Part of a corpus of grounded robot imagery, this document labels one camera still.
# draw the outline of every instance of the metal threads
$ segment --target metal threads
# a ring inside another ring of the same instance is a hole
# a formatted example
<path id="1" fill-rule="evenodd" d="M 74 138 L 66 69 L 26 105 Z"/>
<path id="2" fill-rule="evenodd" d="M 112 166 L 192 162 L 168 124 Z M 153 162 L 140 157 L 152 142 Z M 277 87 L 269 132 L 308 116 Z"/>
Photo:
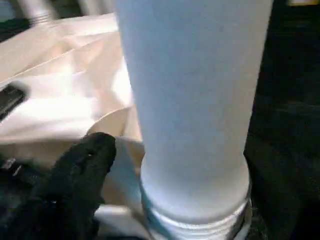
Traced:
<path id="1" fill-rule="evenodd" d="M 162 215 L 154 208 L 148 208 L 146 214 L 151 235 L 155 240 L 167 239 L 170 236 L 174 236 L 177 240 L 230 240 L 240 230 L 247 207 L 248 201 L 245 201 L 231 215 L 206 224 L 178 222 Z"/>
<path id="2" fill-rule="evenodd" d="M 51 14 L 39 15 L 30 19 L 30 22 L 33 26 L 39 25 L 39 24 L 51 24 L 52 21 L 53 21 L 53 18 Z"/>

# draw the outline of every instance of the white plastic bag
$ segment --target white plastic bag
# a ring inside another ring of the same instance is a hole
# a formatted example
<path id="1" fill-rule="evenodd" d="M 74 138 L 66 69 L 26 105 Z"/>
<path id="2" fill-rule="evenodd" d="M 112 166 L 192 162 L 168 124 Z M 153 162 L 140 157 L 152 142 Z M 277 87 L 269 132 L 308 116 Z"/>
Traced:
<path id="1" fill-rule="evenodd" d="M 0 87 L 27 90 L 27 101 L 0 123 L 0 144 L 76 140 L 132 104 L 113 14 L 37 25 L 1 43 L 0 53 Z"/>

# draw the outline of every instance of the white cylinder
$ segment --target white cylinder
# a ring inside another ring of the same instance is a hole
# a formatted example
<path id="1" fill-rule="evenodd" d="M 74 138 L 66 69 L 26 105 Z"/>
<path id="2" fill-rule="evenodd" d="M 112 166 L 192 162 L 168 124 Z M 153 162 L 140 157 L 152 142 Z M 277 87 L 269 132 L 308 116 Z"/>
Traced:
<path id="1" fill-rule="evenodd" d="M 229 239 L 248 201 L 243 150 L 272 0 L 115 2 L 151 227 Z"/>

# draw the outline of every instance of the black object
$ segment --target black object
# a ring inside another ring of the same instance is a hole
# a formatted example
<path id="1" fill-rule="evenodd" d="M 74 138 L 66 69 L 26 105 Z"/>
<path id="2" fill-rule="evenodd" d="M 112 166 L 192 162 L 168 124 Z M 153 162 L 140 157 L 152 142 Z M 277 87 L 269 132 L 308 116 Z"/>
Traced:
<path id="1" fill-rule="evenodd" d="M 0 22 L 0 43 L 30 28 L 25 18 L 16 18 Z"/>
<path id="2" fill-rule="evenodd" d="M 7 179 L 15 179 L 24 184 L 34 187 L 41 182 L 45 174 L 34 169 L 23 161 L 11 158 L 5 158 L 0 155 L 0 175 Z"/>
<path id="3" fill-rule="evenodd" d="M 0 91 L 0 121 L 21 104 L 25 97 L 26 93 L 13 85 L 7 85 L 2 89 Z"/>
<path id="4" fill-rule="evenodd" d="M 320 5 L 287 2 L 273 2 L 244 152 L 270 240 L 308 239 L 320 203 Z"/>
<path id="5" fill-rule="evenodd" d="M 55 164 L 18 209 L 3 239 L 93 240 L 100 191 L 116 156 L 115 138 L 94 133 L 74 145 Z"/>

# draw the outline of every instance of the black surface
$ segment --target black surface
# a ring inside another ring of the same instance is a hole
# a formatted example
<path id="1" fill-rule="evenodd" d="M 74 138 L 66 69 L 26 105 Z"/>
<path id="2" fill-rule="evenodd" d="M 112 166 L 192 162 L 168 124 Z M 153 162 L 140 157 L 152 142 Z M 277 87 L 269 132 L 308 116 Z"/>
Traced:
<path id="1" fill-rule="evenodd" d="M 253 240 L 318 238 L 320 5 L 286 2 L 273 4 L 244 152 L 266 223 Z"/>

